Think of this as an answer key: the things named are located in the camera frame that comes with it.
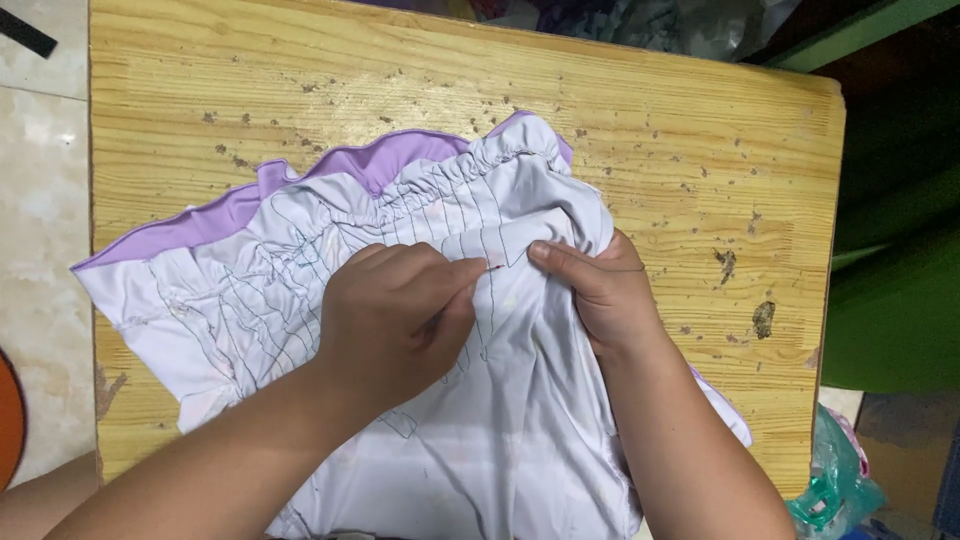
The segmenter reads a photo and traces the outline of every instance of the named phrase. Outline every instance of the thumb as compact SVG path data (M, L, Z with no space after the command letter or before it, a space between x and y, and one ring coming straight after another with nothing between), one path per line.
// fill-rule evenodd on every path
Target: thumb
M556 242L536 240L527 249L529 257L544 272L549 272L581 292L589 292L596 267L576 248Z
M467 344L473 323L476 321L476 312L473 310L473 291L476 282L457 291L446 304L443 315L434 330L433 342L430 344L429 354L444 368L449 369L457 361L457 356Z

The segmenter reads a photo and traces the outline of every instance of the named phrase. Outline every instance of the left hand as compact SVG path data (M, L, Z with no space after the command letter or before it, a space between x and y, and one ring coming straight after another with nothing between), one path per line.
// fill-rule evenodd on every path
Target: left hand
M426 243L358 251L326 286L315 361L372 420L453 368L476 318L482 258L448 261Z

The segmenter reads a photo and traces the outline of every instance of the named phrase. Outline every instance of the white fabric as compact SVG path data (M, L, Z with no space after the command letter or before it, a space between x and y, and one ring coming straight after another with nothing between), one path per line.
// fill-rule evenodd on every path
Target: white fabric
M460 156L408 164L379 198L347 173L310 178L231 237L78 278L180 401L186 432L314 355L324 285L356 250L428 241L450 259L484 257L457 366L338 449L268 531L629 538L639 508L571 291L526 258L535 239L596 255L612 237L599 193L570 178L557 144L528 116ZM749 444L732 406L701 386Z

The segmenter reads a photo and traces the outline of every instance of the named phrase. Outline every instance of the wood grain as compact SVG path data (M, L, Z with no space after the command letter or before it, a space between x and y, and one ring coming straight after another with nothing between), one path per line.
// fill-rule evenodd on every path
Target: wood grain
M477 137L532 110L603 191L664 324L753 429L751 452L784 497L803 491L817 381L804 363L821 342L845 116L835 82L330 0L90 7L95 250L252 182L263 160L304 171L331 146L404 128ZM725 282L718 255L735 256ZM98 424L111 479L177 435L178 408L99 314L95 337L107 379L127 376Z

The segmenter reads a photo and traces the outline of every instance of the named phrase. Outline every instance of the orange object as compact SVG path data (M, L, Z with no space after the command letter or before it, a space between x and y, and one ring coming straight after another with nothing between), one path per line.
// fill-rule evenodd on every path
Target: orange object
M0 356L0 490L7 487L23 453L24 416L13 368Z

